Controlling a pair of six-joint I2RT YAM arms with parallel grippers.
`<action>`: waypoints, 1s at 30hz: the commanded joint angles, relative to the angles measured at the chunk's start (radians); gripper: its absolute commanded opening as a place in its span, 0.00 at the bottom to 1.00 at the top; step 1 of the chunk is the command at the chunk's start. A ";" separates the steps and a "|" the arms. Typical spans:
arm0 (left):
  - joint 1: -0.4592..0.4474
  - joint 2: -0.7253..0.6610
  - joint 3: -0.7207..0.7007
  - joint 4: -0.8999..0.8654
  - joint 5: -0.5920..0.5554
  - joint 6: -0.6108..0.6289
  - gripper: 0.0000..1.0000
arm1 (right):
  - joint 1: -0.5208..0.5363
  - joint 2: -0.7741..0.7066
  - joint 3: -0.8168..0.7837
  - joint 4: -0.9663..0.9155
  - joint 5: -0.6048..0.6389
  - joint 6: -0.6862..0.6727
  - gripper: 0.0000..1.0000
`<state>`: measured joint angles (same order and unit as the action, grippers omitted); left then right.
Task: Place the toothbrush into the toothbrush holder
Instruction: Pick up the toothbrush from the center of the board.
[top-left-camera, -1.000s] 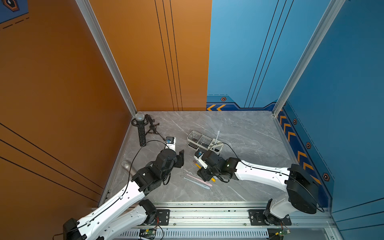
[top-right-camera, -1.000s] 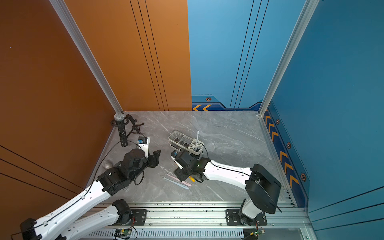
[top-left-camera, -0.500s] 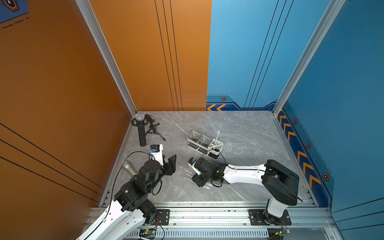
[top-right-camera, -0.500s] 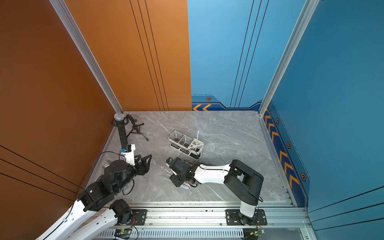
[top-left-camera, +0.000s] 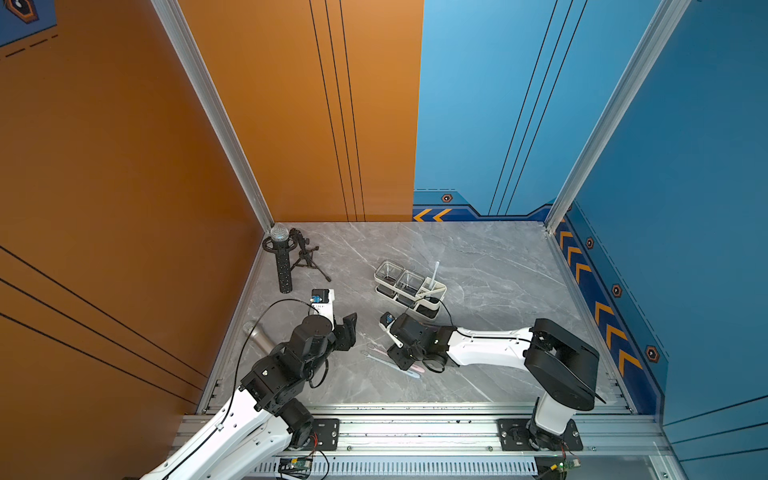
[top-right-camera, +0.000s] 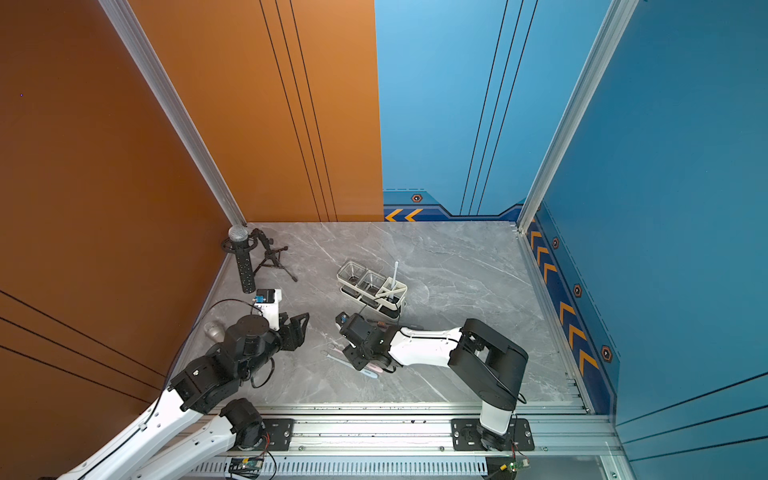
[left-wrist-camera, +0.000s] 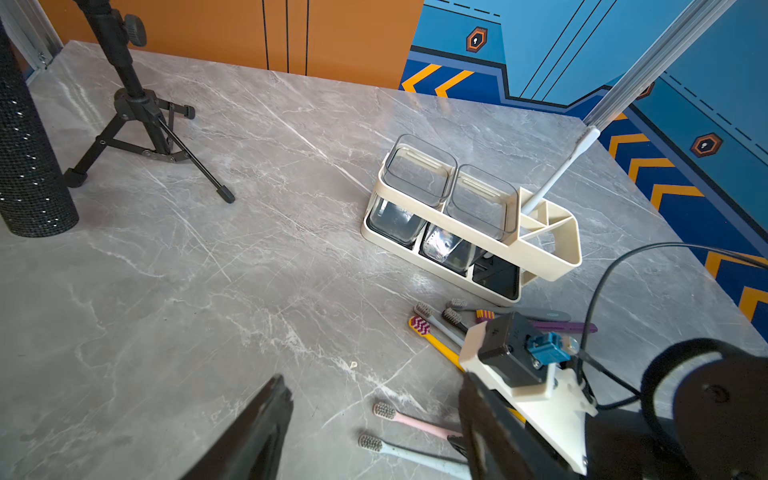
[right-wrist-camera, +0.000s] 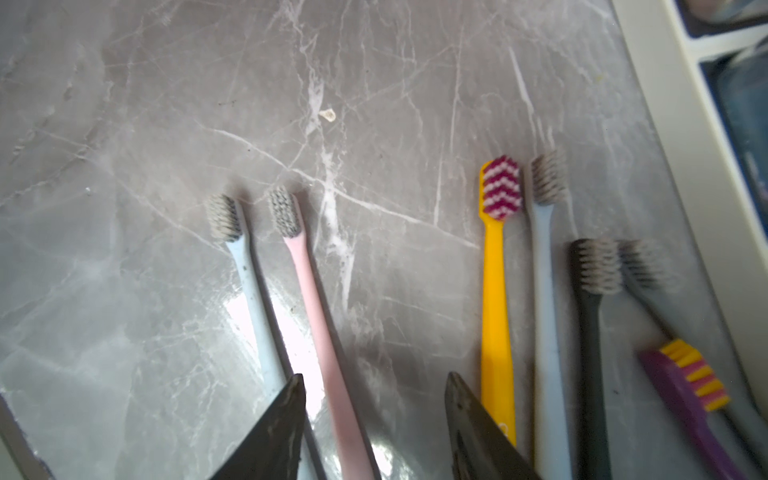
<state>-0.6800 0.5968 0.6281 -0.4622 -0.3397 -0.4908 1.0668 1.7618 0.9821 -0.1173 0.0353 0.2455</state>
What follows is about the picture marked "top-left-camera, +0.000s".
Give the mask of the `pale blue toothbrush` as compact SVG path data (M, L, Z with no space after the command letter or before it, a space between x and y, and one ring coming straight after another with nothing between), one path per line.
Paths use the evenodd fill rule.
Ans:
M413 371L410 371L410 370L402 370L396 364L394 364L394 363L392 363L390 361L387 361L387 360L383 360L381 358L377 358L376 356L373 356L373 355L371 355L368 352L363 352L362 355L364 357L366 357L367 359L373 360L374 362L377 362L377 363L379 363L381 365L384 365L385 367L390 368L390 369L392 369L392 370L394 370L394 371L396 371L398 373L402 373L402 374L404 374L404 375L406 375L406 376L408 376L410 378L415 378L415 379L420 379L421 378L421 375L419 373L417 373L417 372L413 372Z

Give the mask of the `light blue toothbrush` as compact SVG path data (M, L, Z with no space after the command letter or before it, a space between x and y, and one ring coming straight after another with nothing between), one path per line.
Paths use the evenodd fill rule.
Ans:
M434 265L434 269L433 269L432 275L429 277L428 286L426 287L426 293L424 294L425 298L431 299L431 298L435 298L436 297L435 285L436 285L436 275L437 275L437 271L439 269L439 265L440 265L440 262L436 261L435 265Z

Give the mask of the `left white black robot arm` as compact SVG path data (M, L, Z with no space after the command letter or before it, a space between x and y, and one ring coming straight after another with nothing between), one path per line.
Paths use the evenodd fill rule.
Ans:
M356 342L357 315L340 324L309 315L289 340L275 346L247 373L222 407L145 479L241 479L261 461L304 445L314 418L298 400L335 351Z

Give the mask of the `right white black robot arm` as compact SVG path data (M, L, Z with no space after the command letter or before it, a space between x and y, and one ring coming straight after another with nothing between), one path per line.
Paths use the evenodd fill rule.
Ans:
M387 355L402 370L420 363L433 373L448 368L490 365L529 372L543 388L533 413L497 422L507 451L584 449L573 416L589 412L602 398L596 391L600 356L591 345L553 320L538 318L530 328L478 331L424 324L403 313L385 313L380 328L393 340Z

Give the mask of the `pink toothbrush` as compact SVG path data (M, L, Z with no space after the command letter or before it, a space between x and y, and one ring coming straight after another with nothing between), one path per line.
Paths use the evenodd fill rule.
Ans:
M376 346L368 347L366 356L372 357L374 354L381 356L382 362L391 364L393 369L395 370L400 369L400 367L389 357L389 355L385 350ZM425 372L426 370L418 365L411 365L408 369L408 373L412 377L416 377L417 375L424 374Z

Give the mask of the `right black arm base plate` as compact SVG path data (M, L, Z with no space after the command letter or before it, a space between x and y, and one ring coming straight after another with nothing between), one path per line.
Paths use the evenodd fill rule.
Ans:
M503 451L578 452L584 449L580 432L573 419L565 431L555 435L537 427L532 419L502 418L497 422Z

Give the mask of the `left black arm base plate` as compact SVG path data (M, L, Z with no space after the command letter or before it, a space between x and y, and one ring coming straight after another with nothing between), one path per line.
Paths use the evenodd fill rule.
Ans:
M320 449L323 452L336 451L339 441L340 420L338 418L315 418L307 440L299 447L301 451Z

